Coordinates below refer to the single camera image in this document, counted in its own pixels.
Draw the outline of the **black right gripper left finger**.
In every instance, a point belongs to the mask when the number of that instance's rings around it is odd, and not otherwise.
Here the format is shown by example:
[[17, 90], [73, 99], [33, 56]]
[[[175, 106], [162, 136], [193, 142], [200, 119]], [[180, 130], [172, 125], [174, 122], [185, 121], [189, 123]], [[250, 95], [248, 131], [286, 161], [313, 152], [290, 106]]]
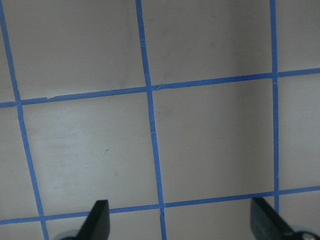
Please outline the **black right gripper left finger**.
[[77, 240], [107, 240], [110, 235], [108, 200], [97, 200], [76, 235]]

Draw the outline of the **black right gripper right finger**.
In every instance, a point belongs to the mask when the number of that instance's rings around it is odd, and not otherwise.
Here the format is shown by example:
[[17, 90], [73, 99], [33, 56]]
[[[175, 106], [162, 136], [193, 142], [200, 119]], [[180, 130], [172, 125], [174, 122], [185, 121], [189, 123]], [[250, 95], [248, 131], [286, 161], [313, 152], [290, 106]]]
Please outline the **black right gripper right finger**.
[[256, 240], [293, 240], [294, 230], [262, 197], [250, 200], [250, 230]]

